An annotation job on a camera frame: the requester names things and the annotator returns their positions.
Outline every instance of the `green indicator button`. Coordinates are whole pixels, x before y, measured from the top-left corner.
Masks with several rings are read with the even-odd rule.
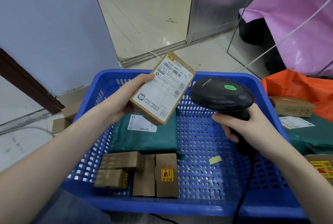
[[[232,90],[232,91],[237,90],[237,88],[234,87],[233,85],[225,85],[224,87],[227,88],[228,90]]]

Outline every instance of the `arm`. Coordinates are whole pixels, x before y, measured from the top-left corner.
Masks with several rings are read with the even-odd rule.
[[[271,160],[281,170],[298,202],[312,223],[330,223],[333,219],[332,185],[273,127],[260,108],[249,108],[250,119],[242,121],[224,114],[214,114],[226,135],[234,142],[238,138],[230,128]]]
[[[60,135],[0,173],[0,223],[30,223],[100,135],[125,113],[133,92],[154,74],[141,74]]]

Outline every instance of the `forearm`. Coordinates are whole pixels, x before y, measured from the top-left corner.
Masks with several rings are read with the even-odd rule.
[[[1,172],[0,223],[30,223],[111,123],[108,104],[102,102]]]
[[[330,223],[333,219],[332,185],[288,143],[271,160],[283,173],[310,221]]]

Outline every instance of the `white shipping label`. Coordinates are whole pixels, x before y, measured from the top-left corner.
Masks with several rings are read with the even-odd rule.
[[[140,88],[134,100],[165,121],[193,79],[193,74],[169,55],[153,73],[155,78]]]
[[[142,115],[132,114],[127,130],[156,132],[157,126],[147,121]]]
[[[286,129],[293,129],[293,128],[302,128],[302,127],[313,127],[312,123],[303,120],[299,117],[292,117],[292,116],[285,116],[285,117],[280,117],[279,118],[282,125]]]

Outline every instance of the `small cardboard box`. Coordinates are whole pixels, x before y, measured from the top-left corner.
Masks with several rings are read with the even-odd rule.
[[[178,197],[177,155],[156,155],[156,197]]]
[[[168,51],[152,73],[155,78],[139,87],[130,102],[152,124],[165,125],[196,72]]]
[[[98,170],[94,187],[127,188],[128,174],[122,169]]]
[[[155,155],[144,155],[144,171],[134,173],[133,196],[155,196]]]
[[[104,154],[100,169],[123,169],[124,171],[144,171],[144,155],[137,152]]]
[[[306,155],[304,156],[327,181],[333,185],[333,155]]]
[[[315,105],[299,98],[269,96],[277,115],[310,118]]]
[[[64,109],[61,109],[64,118],[56,119],[53,121],[52,134],[61,133],[72,124],[81,106],[81,103],[82,101],[76,102],[74,104],[65,107]]]

